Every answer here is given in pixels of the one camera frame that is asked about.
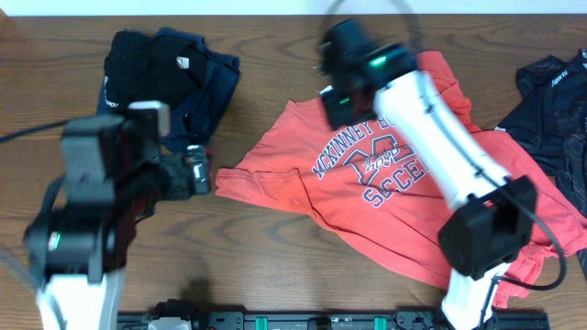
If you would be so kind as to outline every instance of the red t-shirt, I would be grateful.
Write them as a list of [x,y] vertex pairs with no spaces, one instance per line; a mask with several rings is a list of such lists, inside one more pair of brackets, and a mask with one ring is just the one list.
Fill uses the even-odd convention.
[[[567,255],[587,247],[587,221],[562,196],[532,158],[507,133],[471,122],[471,102],[439,52],[419,55],[447,105],[473,138],[513,178],[537,186],[537,215],[554,231]],[[320,99],[290,101],[273,127],[235,169],[222,169],[216,194],[286,212],[310,215],[360,253],[388,270],[447,288],[450,265],[437,242],[451,211],[426,164],[393,125],[373,120],[332,131]],[[508,276],[534,283],[544,257],[556,256],[535,226]],[[501,283],[494,303],[527,290]]]

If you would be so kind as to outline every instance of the garment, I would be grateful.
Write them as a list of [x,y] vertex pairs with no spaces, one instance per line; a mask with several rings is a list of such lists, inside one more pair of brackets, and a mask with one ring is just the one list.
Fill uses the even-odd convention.
[[[228,108],[240,75],[237,57],[208,49],[203,37],[168,27],[154,37],[118,32],[105,62],[105,83],[97,114],[133,101],[160,100],[169,104],[171,133],[162,138],[162,143],[172,152],[185,152],[189,145],[208,143]],[[127,77],[121,72],[133,74]],[[113,83],[113,73],[117,83]]]
[[[537,213],[558,235],[565,253],[587,246],[586,226],[538,165],[504,132],[481,132],[471,102],[438,52],[419,55],[461,123],[514,178],[537,186]],[[447,288],[450,265],[437,242],[451,211],[429,168],[406,145],[393,123],[374,120],[331,131],[319,99],[289,102],[273,127],[235,169],[221,169],[216,194],[286,212],[310,215],[365,256],[392,270]],[[545,257],[556,256],[535,229],[508,274],[536,281]],[[495,298],[527,291],[501,283]]]
[[[519,69],[515,82],[524,100],[496,129],[554,176],[562,194],[587,216],[587,49],[569,63],[550,55]],[[587,277],[587,250],[580,252]]]

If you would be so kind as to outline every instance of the wooden table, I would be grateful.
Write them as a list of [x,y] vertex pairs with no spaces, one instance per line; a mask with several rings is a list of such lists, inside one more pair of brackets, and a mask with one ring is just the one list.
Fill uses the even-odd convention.
[[[428,49],[441,50],[473,102],[473,120],[492,129],[520,102],[515,69],[549,54],[564,60],[587,46],[586,16],[425,16]],[[312,69],[319,16],[158,16],[9,18],[0,31],[0,134],[94,113],[103,60],[124,28],[169,26],[204,35],[211,49],[239,56],[242,80],[212,139],[214,167],[234,166],[288,99],[316,97],[327,85]],[[366,16],[381,42],[407,39],[398,16]],[[49,181],[62,172],[60,130],[0,146],[0,245],[23,261],[22,234]],[[587,282],[576,257],[552,292],[512,299],[549,313],[553,328],[587,324]],[[558,272],[550,259],[539,282]],[[0,327],[40,329],[34,297],[0,268]],[[214,195],[161,203],[138,226],[121,310],[168,298],[206,308],[250,310],[393,309],[439,305],[442,290],[394,274],[321,230],[307,216]]]

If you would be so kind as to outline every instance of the black cable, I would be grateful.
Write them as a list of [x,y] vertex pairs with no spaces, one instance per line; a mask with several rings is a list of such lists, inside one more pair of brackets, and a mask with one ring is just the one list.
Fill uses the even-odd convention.
[[3,137],[0,137],[0,144],[1,143],[5,143],[10,141],[11,139],[14,138],[20,138],[29,134],[33,134],[33,133],[37,133],[40,131],[44,131],[47,129],[51,129],[51,128],[55,128],[55,127],[62,127],[65,124],[67,124],[71,119],[66,119],[66,120],[61,120],[58,122],[54,122],[54,123],[50,123],[50,124],[44,124],[44,125],[39,125],[39,126],[34,126],[34,127],[30,127],[30,128],[25,128],[22,130],[19,130],[17,132],[14,133],[10,133],[8,135],[5,135]]
[[324,35],[326,35],[328,29],[332,25],[332,19],[334,18],[334,15],[337,13],[338,9],[345,1],[346,0],[335,0],[328,7],[326,13],[324,14],[324,18],[322,19],[322,23],[320,24],[320,30],[318,31],[318,33],[320,33],[318,35],[319,36],[318,37],[318,53],[319,54],[322,53],[322,51],[320,50],[320,46],[322,46],[322,38],[324,37]]
[[492,278],[492,284],[489,286],[489,290],[487,291],[487,294],[485,295],[485,302],[483,302],[483,307],[481,308],[481,316],[479,317],[479,325],[477,326],[478,330],[482,330],[484,328],[485,311],[487,310],[487,307],[489,306],[489,301],[490,301],[492,294],[493,294],[493,288],[495,288],[498,281],[499,281],[499,279],[497,277]]
[[7,248],[0,247],[0,262],[30,293],[34,294],[37,287],[22,264]]
[[136,225],[136,224],[138,224],[139,222],[141,222],[141,221],[143,221],[143,220],[147,219],[147,218],[150,218],[150,217],[152,217],[152,214],[148,214],[148,215],[143,215],[143,216],[141,216],[140,218],[138,218],[137,220],[135,220],[135,225]]
[[59,178],[53,180],[49,187],[47,187],[47,191],[45,191],[45,195],[43,196],[43,202],[41,203],[40,211],[41,212],[50,212],[55,204],[55,200],[57,199],[57,195],[61,190],[61,186],[63,185],[63,177],[60,176]]
[[390,2],[397,8],[401,19],[404,20],[404,24],[408,28],[409,45],[412,51],[416,54],[424,51],[422,41],[424,39],[424,33],[422,33],[418,14],[414,13],[412,8],[403,0],[390,0]]

